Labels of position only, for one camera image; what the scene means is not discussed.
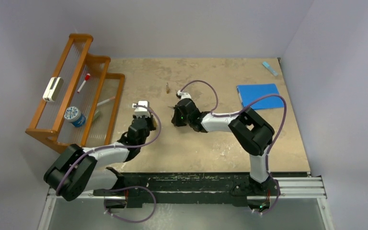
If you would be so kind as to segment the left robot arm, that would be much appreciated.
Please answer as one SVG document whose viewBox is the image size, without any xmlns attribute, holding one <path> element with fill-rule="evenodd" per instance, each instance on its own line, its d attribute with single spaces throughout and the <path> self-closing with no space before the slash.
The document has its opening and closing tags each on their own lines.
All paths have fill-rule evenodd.
<svg viewBox="0 0 368 230">
<path fill-rule="evenodd" d="M 108 166 L 134 159 L 147 137 L 156 130 L 153 115 L 134 116 L 128 130 L 110 145 L 82 148 L 77 144 L 66 147 L 44 174 L 43 180 L 67 201 L 76 199 L 87 190 L 106 190 L 112 196 L 123 192 L 120 173 Z"/>
</svg>

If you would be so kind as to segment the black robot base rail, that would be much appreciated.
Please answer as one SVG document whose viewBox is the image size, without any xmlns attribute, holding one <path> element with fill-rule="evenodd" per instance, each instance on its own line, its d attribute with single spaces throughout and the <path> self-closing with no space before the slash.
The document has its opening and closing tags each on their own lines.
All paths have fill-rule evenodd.
<svg viewBox="0 0 368 230">
<path fill-rule="evenodd" d="M 229 204 L 265 212 L 280 199 L 325 198 L 320 177 L 281 172 L 260 184 L 244 172 L 118 172 L 114 168 L 94 172 L 53 168 L 44 181 L 54 194 L 67 201 L 103 198 L 108 209 L 140 208 L 144 204 Z"/>
</svg>

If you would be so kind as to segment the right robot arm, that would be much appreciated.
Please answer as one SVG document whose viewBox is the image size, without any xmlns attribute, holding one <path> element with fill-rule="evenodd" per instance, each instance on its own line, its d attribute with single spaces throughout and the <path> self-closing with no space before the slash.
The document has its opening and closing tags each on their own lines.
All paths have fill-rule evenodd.
<svg viewBox="0 0 368 230">
<path fill-rule="evenodd" d="M 249 154 L 250 190 L 261 195 L 278 188 L 268 169 L 268 155 L 278 134 L 273 127 L 252 108 L 234 114 L 201 112 L 192 99 L 181 99 L 173 106 L 171 123 L 175 127 L 190 126 L 195 132 L 231 132 Z"/>
</svg>

